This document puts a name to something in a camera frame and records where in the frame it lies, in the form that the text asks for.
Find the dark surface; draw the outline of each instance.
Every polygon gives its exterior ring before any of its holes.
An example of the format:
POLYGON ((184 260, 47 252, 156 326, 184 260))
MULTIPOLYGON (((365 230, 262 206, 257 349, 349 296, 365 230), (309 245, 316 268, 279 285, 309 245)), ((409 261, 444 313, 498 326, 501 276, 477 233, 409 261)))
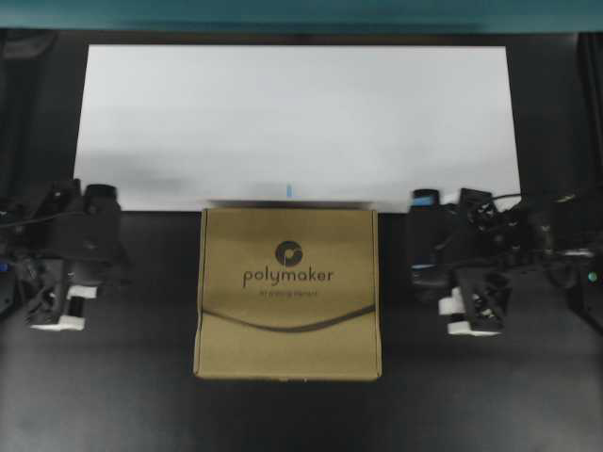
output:
MULTIPOLYGON (((87 40, 250 38, 61 35, 52 55, 29 66, 40 83, 15 159, 15 189, 71 176, 87 40)), ((522 188, 567 189, 593 181, 575 36, 362 41, 507 44, 522 188)), ((26 72, 24 66, 20 71, 26 72)), ((379 380, 195 379, 199 228, 197 214, 126 214, 123 241, 136 264, 133 284, 90 302, 84 332, 32 331, 23 312, 0 323, 0 451, 603 448, 601 337, 536 276, 527 276, 513 294, 504 335, 447 336, 436 306, 416 303, 409 290, 399 215, 381 216, 379 380)))

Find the white board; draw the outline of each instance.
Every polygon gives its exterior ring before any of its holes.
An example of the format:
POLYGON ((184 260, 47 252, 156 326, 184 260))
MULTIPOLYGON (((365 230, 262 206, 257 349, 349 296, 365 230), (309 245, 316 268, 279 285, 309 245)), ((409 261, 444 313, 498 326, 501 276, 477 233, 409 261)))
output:
POLYGON ((75 161, 126 210, 519 188, 501 47, 92 45, 75 161))

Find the brown cardboard box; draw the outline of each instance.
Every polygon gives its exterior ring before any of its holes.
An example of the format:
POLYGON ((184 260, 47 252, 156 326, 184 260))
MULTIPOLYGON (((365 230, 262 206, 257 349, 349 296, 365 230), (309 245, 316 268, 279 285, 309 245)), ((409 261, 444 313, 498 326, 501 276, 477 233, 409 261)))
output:
POLYGON ((381 375, 377 214, 203 214, 194 373, 207 379, 381 375))

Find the blue tape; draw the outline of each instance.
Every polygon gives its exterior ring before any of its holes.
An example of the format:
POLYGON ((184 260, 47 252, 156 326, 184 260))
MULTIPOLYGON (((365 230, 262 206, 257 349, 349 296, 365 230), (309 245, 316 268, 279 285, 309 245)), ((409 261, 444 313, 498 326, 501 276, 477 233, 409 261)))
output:
POLYGON ((419 196, 413 199, 412 206, 414 207, 424 207, 427 205, 433 205, 433 196, 419 196))

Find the polymaker logo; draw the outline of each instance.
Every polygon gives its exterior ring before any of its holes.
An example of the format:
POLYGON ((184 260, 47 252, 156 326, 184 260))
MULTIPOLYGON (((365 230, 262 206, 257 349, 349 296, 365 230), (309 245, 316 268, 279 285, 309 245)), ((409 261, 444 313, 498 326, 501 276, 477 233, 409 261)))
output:
POLYGON ((302 247, 297 242, 286 240, 276 247, 274 256, 282 266, 296 266, 302 261, 302 247))

